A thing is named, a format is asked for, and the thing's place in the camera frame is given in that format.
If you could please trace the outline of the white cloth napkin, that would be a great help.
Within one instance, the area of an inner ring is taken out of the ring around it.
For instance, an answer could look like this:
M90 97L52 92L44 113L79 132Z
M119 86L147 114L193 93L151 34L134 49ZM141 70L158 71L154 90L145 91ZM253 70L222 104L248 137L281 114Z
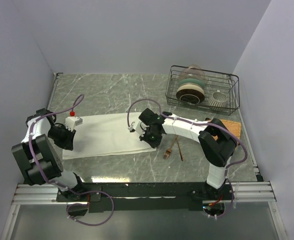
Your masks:
M128 130L126 113L82 116L81 119L82 123L74 128L73 150L62 151L64 160L155 151L140 141L136 132Z

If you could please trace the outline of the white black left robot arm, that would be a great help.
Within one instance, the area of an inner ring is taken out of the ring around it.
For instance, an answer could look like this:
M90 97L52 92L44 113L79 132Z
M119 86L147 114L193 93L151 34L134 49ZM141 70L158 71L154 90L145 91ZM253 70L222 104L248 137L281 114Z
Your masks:
M30 186L50 184L58 188L58 194L70 201L81 201L86 188L74 172L64 170L58 153L50 143L63 150L74 149L75 127L83 120L68 117L67 125L56 122L57 116L42 108L26 119L27 132L24 139L11 148L24 182Z

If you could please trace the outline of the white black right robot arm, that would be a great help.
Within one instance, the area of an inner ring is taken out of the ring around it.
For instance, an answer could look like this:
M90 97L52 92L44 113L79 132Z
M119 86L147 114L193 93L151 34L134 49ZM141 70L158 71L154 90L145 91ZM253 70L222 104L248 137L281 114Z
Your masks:
M158 148L163 135L175 135L200 144L209 162L209 170L201 189L201 196L217 199L223 194L227 166L238 145L225 125L217 118L206 121L187 119L171 112L156 114L146 108L130 125L131 132L137 132L139 140Z

